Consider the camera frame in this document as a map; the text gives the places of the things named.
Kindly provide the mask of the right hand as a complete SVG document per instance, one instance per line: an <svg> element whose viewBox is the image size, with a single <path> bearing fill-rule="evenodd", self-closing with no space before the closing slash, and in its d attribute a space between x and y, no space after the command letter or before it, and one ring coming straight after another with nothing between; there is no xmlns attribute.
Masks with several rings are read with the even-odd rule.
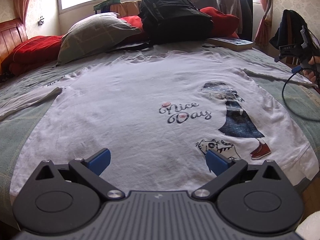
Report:
<svg viewBox="0 0 320 240"><path fill-rule="evenodd" d="M320 63L320 57L319 56L313 56L310 60L309 60L309 65L312 67L312 69L304 69L303 70L303 75L312 83L317 84L318 80L319 80L319 75L315 72L316 68L315 68L315 64L319 64Z"/></svg>

